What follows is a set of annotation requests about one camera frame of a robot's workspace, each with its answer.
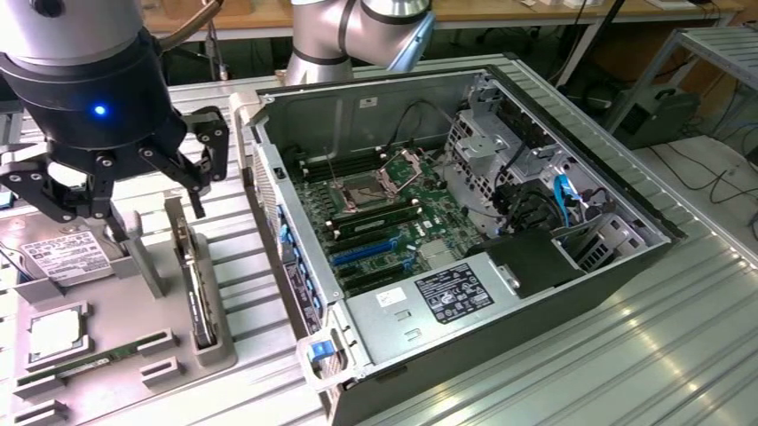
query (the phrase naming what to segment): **green circuit board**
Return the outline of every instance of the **green circuit board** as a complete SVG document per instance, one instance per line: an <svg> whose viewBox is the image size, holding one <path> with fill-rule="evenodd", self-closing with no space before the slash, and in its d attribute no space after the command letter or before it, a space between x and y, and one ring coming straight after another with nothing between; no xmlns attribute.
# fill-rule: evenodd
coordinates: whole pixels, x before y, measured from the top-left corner
<svg viewBox="0 0 758 426"><path fill-rule="evenodd" d="M296 186L311 225L321 242L331 268L348 296L379 288L392 282L435 269L440 262L452 262L465 255L471 246L483 241L474 223L468 220L460 206L444 186L437 186L440 176L432 165L420 161L420 175L396 194L381 185L377 170L367 170L320 182L300 182ZM404 157L395 157L385 166L385 175L395 188L416 174L413 164ZM355 215L377 209L391 209L413 203L397 212L380 215L380 222L367 220L367 225L343 227L355 232L335 238L331 220L351 220ZM361 226L376 226L363 232ZM361 239L373 240L347 250L335 251L341 245L352 245ZM361 257L335 265L335 259L361 252L379 244L392 245L392 249L373 256ZM443 251L428 260L423 253L431 247Z"/></svg>

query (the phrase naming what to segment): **blue latch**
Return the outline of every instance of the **blue latch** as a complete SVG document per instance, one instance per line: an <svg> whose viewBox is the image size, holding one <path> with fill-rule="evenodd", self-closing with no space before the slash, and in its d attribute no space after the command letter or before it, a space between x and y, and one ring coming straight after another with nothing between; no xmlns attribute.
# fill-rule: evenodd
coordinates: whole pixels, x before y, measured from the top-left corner
<svg viewBox="0 0 758 426"><path fill-rule="evenodd" d="M324 340L323 342L311 343L311 348L308 349L308 359L311 362L327 359L333 355L333 343L331 340Z"/></svg>
<svg viewBox="0 0 758 426"><path fill-rule="evenodd" d="M289 233L289 226L284 224L279 228L279 242L287 242L287 234Z"/></svg>

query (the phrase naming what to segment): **pcie slot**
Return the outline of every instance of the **pcie slot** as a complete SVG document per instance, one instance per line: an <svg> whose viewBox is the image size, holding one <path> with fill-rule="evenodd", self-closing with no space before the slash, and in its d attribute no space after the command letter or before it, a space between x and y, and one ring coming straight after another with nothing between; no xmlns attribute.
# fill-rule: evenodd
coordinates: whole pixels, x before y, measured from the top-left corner
<svg viewBox="0 0 758 426"><path fill-rule="evenodd" d="M392 233L388 231L371 231L365 235L360 235L349 240L336 241L328 248L327 253L333 255L341 251L347 251L351 249L356 249L365 244L371 244L372 242L377 242L380 240L385 240L391 238Z"/></svg>
<svg viewBox="0 0 758 426"><path fill-rule="evenodd" d="M348 264L349 262L355 262L356 260L365 259L367 257L380 255L387 251L392 251L396 249L396 247L397 247L397 238L395 237L380 244L375 244L367 248L355 250L351 253L336 256L331 261L331 264L333 266L339 266L340 264Z"/></svg>
<svg viewBox="0 0 758 426"><path fill-rule="evenodd" d="M387 281L405 273L405 269L405 264L395 264L392 266L387 266L377 271L368 272L365 275L360 275L359 277L345 280L343 283L344 288L351 290L375 285L379 282Z"/></svg>

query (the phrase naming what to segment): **warning label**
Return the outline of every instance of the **warning label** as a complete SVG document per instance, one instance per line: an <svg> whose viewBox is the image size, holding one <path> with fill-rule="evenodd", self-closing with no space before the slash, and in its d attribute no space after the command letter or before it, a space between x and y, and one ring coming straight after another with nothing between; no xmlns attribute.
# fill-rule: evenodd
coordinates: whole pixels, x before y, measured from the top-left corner
<svg viewBox="0 0 758 426"><path fill-rule="evenodd" d="M108 257L89 232L25 244L21 250L56 281L109 267Z"/></svg>
<svg viewBox="0 0 758 426"><path fill-rule="evenodd" d="M459 264L416 281L436 322L447 324L495 302L468 264Z"/></svg>

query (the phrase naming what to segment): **aluminum profile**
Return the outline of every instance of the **aluminum profile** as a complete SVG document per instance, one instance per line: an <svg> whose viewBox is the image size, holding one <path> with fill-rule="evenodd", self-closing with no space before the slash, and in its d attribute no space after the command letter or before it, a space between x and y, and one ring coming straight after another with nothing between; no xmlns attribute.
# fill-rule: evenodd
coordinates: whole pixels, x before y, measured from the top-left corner
<svg viewBox="0 0 758 426"><path fill-rule="evenodd" d="M491 55L427 61L416 69L484 64L500 67L690 237L599 308L364 424L750 424L758 418L758 276L751 267L758 263L706 217L692 215L686 200L671 197L628 151L518 61ZM356 74L383 73L368 67ZM208 104L227 108L232 92L275 84L273 78L259 78L175 87L172 99L181 111ZM28 118L21 131L24 142L41 141ZM200 150L193 142L184 153L195 159ZM192 225L208 237L239 362L99 424L155 418L168 424L327 422L293 358L295 338L247 208L236 155L232 148L229 177L213 185L204 197L208 217ZM117 206L143 213L145 244L169 238L164 190L179 186L157 175L116 185ZM13 333L2 331L13 324L13 297L0 296L0 386L9 382L2 359ZM2 388L0 398L8 398Z"/></svg>

